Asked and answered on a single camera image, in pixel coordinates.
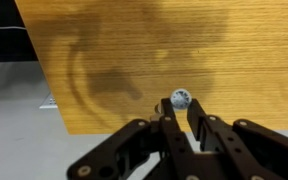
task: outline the wooden board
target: wooden board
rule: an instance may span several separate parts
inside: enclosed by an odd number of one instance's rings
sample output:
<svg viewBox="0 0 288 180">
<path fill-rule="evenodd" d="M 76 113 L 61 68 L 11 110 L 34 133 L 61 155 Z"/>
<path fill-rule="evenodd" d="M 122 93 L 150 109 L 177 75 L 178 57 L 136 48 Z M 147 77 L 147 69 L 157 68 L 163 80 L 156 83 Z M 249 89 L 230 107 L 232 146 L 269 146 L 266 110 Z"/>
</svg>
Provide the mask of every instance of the wooden board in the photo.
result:
<svg viewBox="0 0 288 180">
<path fill-rule="evenodd" d="M 17 5 L 70 134 L 148 119 L 177 88 L 228 123 L 288 129 L 288 0 Z"/>
</svg>

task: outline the wood grain surface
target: wood grain surface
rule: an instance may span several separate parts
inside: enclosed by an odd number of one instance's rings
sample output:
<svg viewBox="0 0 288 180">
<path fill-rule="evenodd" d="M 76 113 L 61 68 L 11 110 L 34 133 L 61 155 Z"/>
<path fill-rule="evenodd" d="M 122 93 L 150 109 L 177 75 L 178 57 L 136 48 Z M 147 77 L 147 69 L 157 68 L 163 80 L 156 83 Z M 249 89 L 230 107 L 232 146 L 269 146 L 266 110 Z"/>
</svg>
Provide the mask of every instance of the wood grain surface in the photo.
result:
<svg viewBox="0 0 288 180">
<path fill-rule="evenodd" d="M 288 0 L 17 5 L 70 134 L 148 119 L 177 88 L 227 123 L 288 129 Z"/>
</svg>

